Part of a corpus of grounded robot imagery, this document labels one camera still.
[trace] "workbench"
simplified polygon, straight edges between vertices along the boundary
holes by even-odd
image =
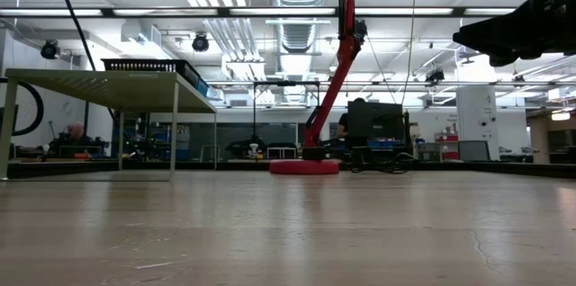
[[[7,179],[10,139],[18,82],[46,88],[120,113],[118,169],[122,170],[125,112],[172,112],[170,176],[176,169],[176,124],[179,112],[214,114],[216,108],[177,73],[152,71],[85,71],[46,69],[6,69],[8,77],[4,117],[0,135],[0,177]]]

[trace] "table leg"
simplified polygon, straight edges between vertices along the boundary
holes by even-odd
[[[118,136],[118,170],[122,170],[122,161],[124,159],[124,112],[120,109],[119,136]]]
[[[8,161],[10,160],[10,140],[14,130],[14,110],[16,108],[16,92],[18,80],[8,78],[6,97],[4,100],[4,117],[2,119],[2,134],[0,135],[0,179],[8,179]]]
[[[174,101],[172,103],[172,135],[170,138],[170,180],[176,170],[176,127],[178,124],[178,83],[174,83]]]
[[[218,142],[217,142],[217,136],[218,136],[218,128],[216,127],[216,114],[214,113],[214,170],[216,170],[216,168],[218,167],[218,156],[219,156],[219,149],[218,149]]]

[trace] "wooden floor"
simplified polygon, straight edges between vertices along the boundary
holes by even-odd
[[[166,172],[74,178],[158,179]],[[576,181],[471,172],[0,183],[0,284],[574,285]]]

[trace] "red robotic arm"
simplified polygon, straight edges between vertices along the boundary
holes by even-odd
[[[338,68],[334,73],[326,96],[324,96],[322,105],[312,113],[306,123],[306,128],[304,129],[305,147],[318,146],[322,126],[324,126],[332,105],[336,101],[338,92],[340,92],[352,62],[364,43],[364,35],[356,32],[355,0],[339,0],[338,27],[338,38],[340,40],[337,51]]]

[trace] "red circular base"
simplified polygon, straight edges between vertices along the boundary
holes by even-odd
[[[270,173],[272,174],[337,174],[339,171],[336,161],[324,160],[272,160]]]

